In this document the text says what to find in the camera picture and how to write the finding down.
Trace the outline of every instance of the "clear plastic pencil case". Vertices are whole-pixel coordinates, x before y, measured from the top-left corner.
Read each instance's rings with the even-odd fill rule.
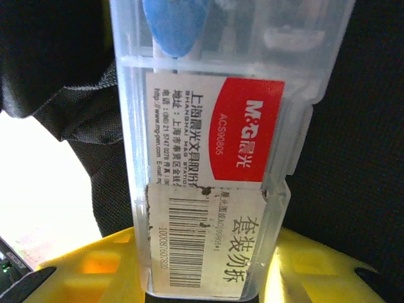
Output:
[[[354,0],[111,0],[143,287],[260,291]]]

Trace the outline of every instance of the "red logo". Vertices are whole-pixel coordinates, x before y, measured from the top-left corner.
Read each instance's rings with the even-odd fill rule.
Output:
[[[209,133],[216,180],[262,181],[284,86],[282,81],[226,79]]]

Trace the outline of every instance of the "yellow plastic object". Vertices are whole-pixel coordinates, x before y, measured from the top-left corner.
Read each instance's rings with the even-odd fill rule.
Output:
[[[144,303],[134,230],[126,229],[60,258],[38,270],[57,270],[24,303]]]
[[[46,262],[57,270],[24,303],[144,303],[134,230]],[[371,267],[283,229],[260,303],[383,303],[355,273]]]
[[[383,303],[354,272],[369,265],[283,229],[260,303]]]

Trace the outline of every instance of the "product label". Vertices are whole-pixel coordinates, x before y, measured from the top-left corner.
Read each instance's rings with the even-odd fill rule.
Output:
[[[239,299],[284,82],[149,73],[153,291]]]
[[[259,188],[284,82],[146,76],[151,181]]]
[[[240,298],[265,201],[253,189],[150,184],[153,291]]]

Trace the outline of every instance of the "barcode sticker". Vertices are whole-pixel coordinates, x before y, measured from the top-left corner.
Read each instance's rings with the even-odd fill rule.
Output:
[[[239,299],[265,209],[261,192],[150,184],[148,203],[153,291]]]

